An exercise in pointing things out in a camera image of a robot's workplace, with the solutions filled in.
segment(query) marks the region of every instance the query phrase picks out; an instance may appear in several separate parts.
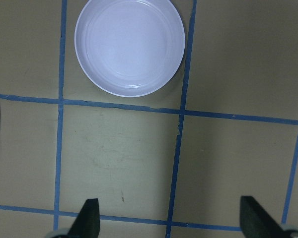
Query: white plate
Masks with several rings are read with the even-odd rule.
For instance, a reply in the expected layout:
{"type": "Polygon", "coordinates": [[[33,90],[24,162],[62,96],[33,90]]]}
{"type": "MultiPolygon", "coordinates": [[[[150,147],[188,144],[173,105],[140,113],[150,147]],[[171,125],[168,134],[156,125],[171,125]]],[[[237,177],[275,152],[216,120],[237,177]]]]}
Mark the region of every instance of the white plate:
{"type": "Polygon", "coordinates": [[[169,0],[90,0],[75,29],[75,50],[88,78],[118,96],[165,85],[183,58],[185,35],[169,0]]]}

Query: plate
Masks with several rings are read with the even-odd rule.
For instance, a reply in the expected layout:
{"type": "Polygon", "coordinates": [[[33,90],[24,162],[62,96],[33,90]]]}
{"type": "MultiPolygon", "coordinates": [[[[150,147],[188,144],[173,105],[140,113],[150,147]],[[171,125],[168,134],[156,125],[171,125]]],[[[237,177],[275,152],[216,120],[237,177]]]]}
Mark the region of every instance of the plate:
{"type": "Polygon", "coordinates": [[[77,20],[74,42],[79,64],[95,85],[139,97],[176,73],[185,34],[169,0],[90,0],[77,20]]]}

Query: black object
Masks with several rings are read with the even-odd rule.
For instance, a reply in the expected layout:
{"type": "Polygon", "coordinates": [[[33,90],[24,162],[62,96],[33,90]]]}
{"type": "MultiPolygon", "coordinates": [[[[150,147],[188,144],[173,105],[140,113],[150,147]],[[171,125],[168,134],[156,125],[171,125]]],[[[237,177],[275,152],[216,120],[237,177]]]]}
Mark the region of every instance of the black object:
{"type": "Polygon", "coordinates": [[[252,196],[240,199],[239,224],[246,238],[298,238],[298,231],[284,231],[252,196]]]}
{"type": "Polygon", "coordinates": [[[88,199],[85,201],[68,234],[53,238],[97,238],[99,231],[98,199],[88,199]]]}

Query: blue grid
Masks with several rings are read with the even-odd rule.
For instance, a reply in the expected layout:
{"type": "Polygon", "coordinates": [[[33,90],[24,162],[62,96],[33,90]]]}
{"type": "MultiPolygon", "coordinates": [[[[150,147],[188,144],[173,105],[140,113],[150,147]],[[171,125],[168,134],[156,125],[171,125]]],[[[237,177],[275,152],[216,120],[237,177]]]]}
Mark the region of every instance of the blue grid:
{"type": "MultiPolygon", "coordinates": [[[[133,110],[133,111],[142,111],[142,112],[151,112],[151,113],[164,113],[164,114],[179,115],[179,126],[178,126],[179,134],[177,135],[177,138],[176,138],[176,148],[175,148],[175,154],[174,154],[174,164],[173,164],[172,182],[171,182],[171,190],[170,190],[168,217],[167,217],[167,221],[129,218],[129,217],[117,217],[117,216],[104,216],[104,215],[101,215],[100,218],[102,220],[109,220],[109,221],[165,225],[166,226],[166,234],[165,234],[166,238],[169,238],[171,236],[171,228],[172,227],[187,227],[187,228],[221,230],[221,231],[240,231],[239,227],[174,222],[172,219],[174,201],[175,201],[176,184],[177,184],[177,176],[178,176],[178,168],[179,168],[179,160],[180,160],[180,149],[181,149],[183,123],[184,123],[185,116],[261,121],[261,122],[290,124],[290,125],[298,125],[298,120],[186,110],[186,98],[187,98],[187,88],[188,88],[188,83],[189,83],[191,53],[192,53],[192,46],[193,46],[196,5],[197,5],[197,0],[194,0],[191,19],[190,19],[190,25],[189,25],[187,55],[186,55],[186,59],[185,59],[185,73],[184,73],[182,96],[181,96],[181,106],[180,106],[180,109],[177,110],[177,109],[169,109],[169,108],[154,109],[154,108],[150,108],[150,107],[146,107],[146,106],[135,106],[135,105],[126,105],[126,104],[114,104],[114,103],[103,103],[103,102],[64,99],[63,98],[63,86],[64,86],[65,43],[66,43],[67,0],[62,0],[60,58],[59,58],[59,96],[58,96],[58,99],[21,97],[21,96],[16,96],[16,95],[0,94],[0,99],[5,99],[5,100],[9,100],[9,101],[33,102],[33,103],[44,103],[44,104],[58,105],[59,115],[58,115],[58,127],[57,127],[57,152],[56,152],[57,155],[56,155],[56,170],[55,170],[56,176],[55,176],[54,210],[0,205],[1,210],[53,215],[54,216],[54,224],[53,224],[54,230],[58,229],[59,216],[76,217],[78,215],[78,213],[60,211],[60,182],[61,182],[62,132],[63,132],[64,105],[78,105],[78,106],[101,107],[101,108],[118,108],[118,109],[122,109],[122,110],[133,110]]],[[[292,196],[292,190],[293,190],[293,185],[294,185],[294,180],[295,180],[295,175],[296,175],[297,163],[298,163],[298,135],[297,135],[296,146],[295,146],[293,162],[292,162],[292,167],[291,167],[291,173],[290,173],[290,177],[289,177],[287,194],[286,194],[286,199],[285,199],[285,204],[284,204],[284,209],[283,209],[282,223],[287,222],[287,215],[288,215],[289,205],[290,205],[291,196],[292,196]]]]}

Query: vertical blue tape strip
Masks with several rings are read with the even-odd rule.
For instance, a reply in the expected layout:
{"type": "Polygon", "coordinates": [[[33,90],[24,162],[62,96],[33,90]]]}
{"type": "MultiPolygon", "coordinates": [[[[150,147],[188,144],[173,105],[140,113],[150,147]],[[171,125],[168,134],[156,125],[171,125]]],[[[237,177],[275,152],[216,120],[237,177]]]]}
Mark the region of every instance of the vertical blue tape strip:
{"type": "Polygon", "coordinates": [[[292,163],[291,172],[290,172],[289,181],[288,181],[288,188],[287,188],[287,194],[286,194],[286,199],[284,204],[282,223],[287,222],[287,216],[288,216],[289,205],[292,197],[293,187],[294,187],[297,164],[298,164],[298,135],[297,135],[296,146],[295,146],[295,151],[293,156],[293,163],[292,163]]]}
{"type": "Polygon", "coordinates": [[[63,111],[64,111],[63,87],[64,87],[64,63],[65,63],[65,39],[66,39],[66,13],[67,13],[67,0],[62,0],[60,62],[59,62],[59,116],[58,116],[58,129],[57,129],[57,142],[56,142],[53,230],[57,230],[59,228],[62,133],[63,133],[63,111]]]}
{"type": "Polygon", "coordinates": [[[180,105],[181,114],[179,115],[179,126],[178,126],[179,133],[177,135],[176,147],[175,147],[175,153],[174,153],[173,172],[172,172],[170,200],[169,200],[169,209],[168,209],[168,219],[167,219],[167,227],[166,227],[166,232],[165,232],[166,238],[169,238],[171,236],[175,192],[176,192],[179,162],[180,162],[180,150],[181,150],[185,105],[186,105],[186,100],[187,100],[187,90],[188,90],[190,66],[191,66],[191,55],[192,55],[192,46],[193,46],[196,6],[197,6],[197,0],[194,0],[191,18],[190,18],[189,34],[188,34],[188,42],[187,42],[187,53],[186,53],[185,69],[184,69],[184,76],[183,76],[182,96],[181,96],[181,105],[180,105]]]}

